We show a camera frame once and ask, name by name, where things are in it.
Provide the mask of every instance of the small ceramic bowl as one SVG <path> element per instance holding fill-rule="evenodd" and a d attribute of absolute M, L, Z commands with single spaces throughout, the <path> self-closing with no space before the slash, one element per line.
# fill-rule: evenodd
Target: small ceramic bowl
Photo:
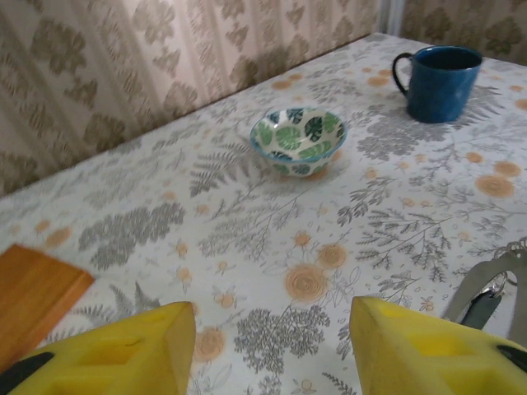
<path fill-rule="evenodd" d="M 343 144 L 347 127 L 325 109 L 284 109 L 250 131 L 253 148 L 284 175 L 307 177 L 323 170 Z"/>

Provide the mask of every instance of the wooden board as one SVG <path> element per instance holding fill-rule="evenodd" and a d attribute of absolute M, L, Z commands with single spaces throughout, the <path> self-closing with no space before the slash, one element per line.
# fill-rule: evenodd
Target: wooden board
<path fill-rule="evenodd" d="M 92 282 L 88 272 L 20 245 L 0 255 L 0 372 L 38 346 Z"/>

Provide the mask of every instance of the beige wallpaper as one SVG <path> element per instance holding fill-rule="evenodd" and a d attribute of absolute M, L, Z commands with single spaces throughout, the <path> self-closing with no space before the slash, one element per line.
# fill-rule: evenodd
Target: beige wallpaper
<path fill-rule="evenodd" d="M 0 195 L 371 33 L 377 3 L 0 2 Z"/>
<path fill-rule="evenodd" d="M 527 65 L 527 0 L 406 0 L 401 35 Z"/>

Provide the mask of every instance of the tablecloth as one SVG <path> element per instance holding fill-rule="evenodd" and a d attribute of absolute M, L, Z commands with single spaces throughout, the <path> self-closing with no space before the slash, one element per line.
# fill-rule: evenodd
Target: tablecloth
<path fill-rule="evenodd" d="M 361 393 L 353 296 L 440 315 L 467 270 L 525 235 L 527 68 L 487 59 L 458 121 L 417 123 L 390 66 L 423 46 L 371 35 L 2 199 L 0 250 L 96 277 L 46 341 L 190 300 L 189 394 Z M 349 135 L 322 174 L 284 178 L 248 136 L 302 106 Z M 507 286 L 489 331 L 506 333 L 512 303 Z"/>

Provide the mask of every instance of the blue mug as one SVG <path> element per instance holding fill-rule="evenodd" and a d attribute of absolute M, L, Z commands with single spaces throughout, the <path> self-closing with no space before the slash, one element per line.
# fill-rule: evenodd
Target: blue mug
<path fill-rule="evenodd" d="M 406 90 L 395 66 L 402 58 L 412 61 L 412 76 Z M 428 47 L 414 54 L 401 53 L 392 64 L 397 87 L 408 101 L 408 114 L 419 122 L 455 121 L 467 104 L 482 63 L 480 53 L 454 46 Z"/>

